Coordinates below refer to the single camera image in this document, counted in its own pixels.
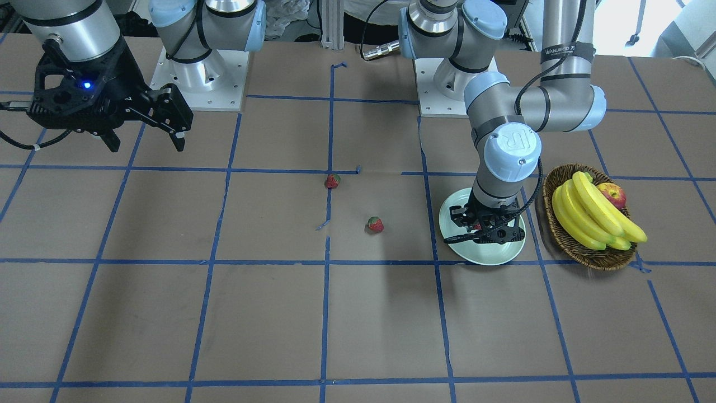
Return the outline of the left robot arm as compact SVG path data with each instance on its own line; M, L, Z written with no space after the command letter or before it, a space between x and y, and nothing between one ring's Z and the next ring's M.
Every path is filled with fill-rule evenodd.
M587 130L606 112L591 84L594 1L546 1L540 72L512 85L490 69L508 18L491 1L413 1L401 9L398 38L408 59L441 58L448 72L468 77L452 95L464 101L480 165L468 201L449 208L466 232L446 244L519 241L517 195L540 168L541 131Z

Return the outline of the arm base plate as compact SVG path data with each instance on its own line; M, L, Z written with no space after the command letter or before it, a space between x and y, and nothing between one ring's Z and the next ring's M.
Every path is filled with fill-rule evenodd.
M414 61L420 115L423 118L467 118L464 92L475 73L459 71L448 59Z
M210 49L200 60L176 61L162 49L150 87L176 85L193 111L240 112L251 56L246 51Z

